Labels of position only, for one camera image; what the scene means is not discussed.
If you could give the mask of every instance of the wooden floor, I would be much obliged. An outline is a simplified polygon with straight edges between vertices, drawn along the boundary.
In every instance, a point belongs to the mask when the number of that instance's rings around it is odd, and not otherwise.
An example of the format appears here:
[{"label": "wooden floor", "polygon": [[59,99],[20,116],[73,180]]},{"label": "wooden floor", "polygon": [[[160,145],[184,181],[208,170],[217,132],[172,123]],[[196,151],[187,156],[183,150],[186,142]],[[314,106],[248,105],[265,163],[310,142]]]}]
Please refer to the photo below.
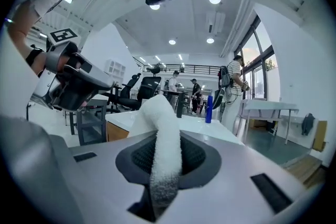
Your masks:
[{"label": "wooden floor", "polygon": [[310,188],[325,181],[326,170],[321,164],[319,159],[307,155],[285,169]]}]

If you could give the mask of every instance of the white towel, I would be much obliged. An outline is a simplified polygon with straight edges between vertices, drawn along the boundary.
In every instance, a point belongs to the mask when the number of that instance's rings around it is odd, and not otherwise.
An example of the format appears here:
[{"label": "white towel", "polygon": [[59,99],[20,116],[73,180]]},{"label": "white towel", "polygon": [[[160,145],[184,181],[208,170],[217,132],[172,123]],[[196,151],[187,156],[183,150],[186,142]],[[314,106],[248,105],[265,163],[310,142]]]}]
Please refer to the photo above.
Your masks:
[{"label": "white towel", "polygon": [[180,128],[173,108],[158,94],[143,104],[129,136],[157,130],[150,193],[156,218],[177,195],[182,171]]}]

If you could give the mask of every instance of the blue bottle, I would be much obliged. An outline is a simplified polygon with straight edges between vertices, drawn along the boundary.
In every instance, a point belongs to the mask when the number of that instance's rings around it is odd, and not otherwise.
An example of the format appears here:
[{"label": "blue bottle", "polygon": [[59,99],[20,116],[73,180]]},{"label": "blue bottle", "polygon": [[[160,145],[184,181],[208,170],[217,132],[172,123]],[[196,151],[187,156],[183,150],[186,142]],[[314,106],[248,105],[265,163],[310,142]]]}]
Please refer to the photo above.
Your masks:
[{"label": "blue bottle", "polygon": [[208,102],[206,105],[206,114],[205,114],[205,123],[211,123],[212,118],[212,106],[213,106],[213,97],[208,96]]}]

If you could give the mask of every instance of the black watch strap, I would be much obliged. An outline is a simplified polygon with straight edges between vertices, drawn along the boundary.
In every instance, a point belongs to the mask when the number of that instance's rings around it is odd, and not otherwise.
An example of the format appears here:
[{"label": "black watch strap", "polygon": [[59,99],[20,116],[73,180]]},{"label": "black watch strap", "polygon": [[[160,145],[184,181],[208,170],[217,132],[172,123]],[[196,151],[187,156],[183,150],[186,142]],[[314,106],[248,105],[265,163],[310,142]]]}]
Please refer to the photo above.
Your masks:
[{"label": "black watch strap", "polygon": [[35,60],[35,58],[36,58],[41,52],[43,52],[43,50],[42,50],[42,49],[37,49],[37,48],[33,49],[33,50],[30,52],[30,54],[29,54],[28,57],[26,58],[26,62],[27,62],[27,64],[29,64],[30,67],[32,66],[32,64],[33,64],[33,62],[34,62],[34,60]]}]

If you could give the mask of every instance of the person in black clothes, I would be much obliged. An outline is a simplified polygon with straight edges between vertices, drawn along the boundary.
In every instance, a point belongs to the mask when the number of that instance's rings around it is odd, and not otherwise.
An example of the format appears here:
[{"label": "person in black clothes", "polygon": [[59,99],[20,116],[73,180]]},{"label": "person in black clothes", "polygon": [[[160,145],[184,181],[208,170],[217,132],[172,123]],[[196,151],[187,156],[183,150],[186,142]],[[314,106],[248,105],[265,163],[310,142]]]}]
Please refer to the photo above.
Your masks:
[{"label": "person in black clothes", "polygon": [[193,102],[193,109],[191,111],[191,113],[193,115],[196,115],[196,111],[197,111],[197,106],[198,106],[198,101],[197,99],[200,97],[201,95],[201,87],[200,85],[198,85],[197,80],[196,79],[192,79],[191,82],[194,85],[193,88],[193,96],[192,97],[192,102]]}]

